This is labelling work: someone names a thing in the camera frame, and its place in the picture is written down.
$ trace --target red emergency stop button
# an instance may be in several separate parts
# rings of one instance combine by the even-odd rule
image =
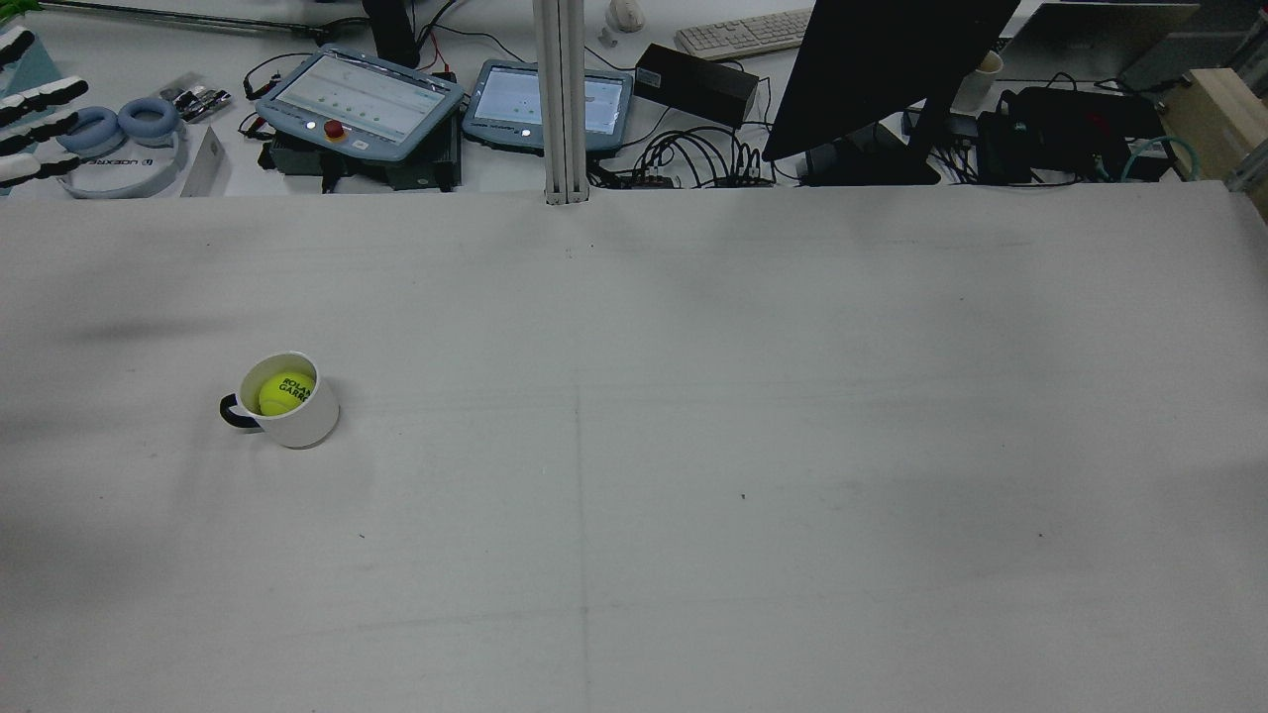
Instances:
[[[326,122],[322,127],[326,131],[326,138],[330,141],[341,141],[347,133],[344,131],[344,124],[339,123],[337,119],[331,119]]]

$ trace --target computer mouse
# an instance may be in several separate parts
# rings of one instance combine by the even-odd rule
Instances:
[[[643,9],[635,0],[612,0],[607,4],[607,25],[620,32],[638,32],[645,23]]]

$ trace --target tablet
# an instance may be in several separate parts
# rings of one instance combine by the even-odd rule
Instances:
[[[587,154],[615,154],[621,147],[633,89],[629,75],[586,70]],[[496,148],[541,154],[538,66],[486,61],[463,117],[463,133]]]
[[[459,85],[333,44],[256,101],[280,132],[370,161],[403,161],[458,107]]]

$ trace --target white mug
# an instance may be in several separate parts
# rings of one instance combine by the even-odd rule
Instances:
[[[313,391],[299,406],[278,416],[260,414],[260,388],[264,382],[283,372],[298,372],[313,379]],[[231,411],[233,406],[246,416]],[[339,421],[339,400],[312,359],[299,351],[283,351],[261,359],[242,377],[235,393],[221,400],[221,417],[240,429],[261,429],[287,448],[316,445]]]
[[[981,107],[981,100],[990,91],[990,85],[995,82],[999,72],[1004,71],[1004,61],[995,52],[987,52],[978,69],[969,72],[960,82],[960,90],[951,100],[951,109],[961,114],[974,114]]]

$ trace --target blue cable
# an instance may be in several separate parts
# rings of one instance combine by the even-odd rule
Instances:
[[[1193,165],[1189,167],[1189,176],[1184,180],[1198,180],[1198,176],[1201,176],[1201,167],[1197,159],[1197,151],[1193,148],[1193,146],[1191,146],[1189,142],[1184,141],[1178,136],[1159,136],[1141,143],[1140,146],[1136,147],[1135,151],[1131,152],[1131,156],[1127,159],[1127,162],[1122,167],[1122,175],[1118,176],[1118,183],[1123,183],[1127,180],[1127,174],[1131,171],[1131,165],[1136,162],[1136,159],[1141,154],[1148,151],[1150,146],[1154,146],[1155,143],[1161,143],[1164,141],[1168,141],[1170,143],[1178,143],[1181,147],[1184,148],[1184,151],[1188,152],[1189,161],[1192,161]]]

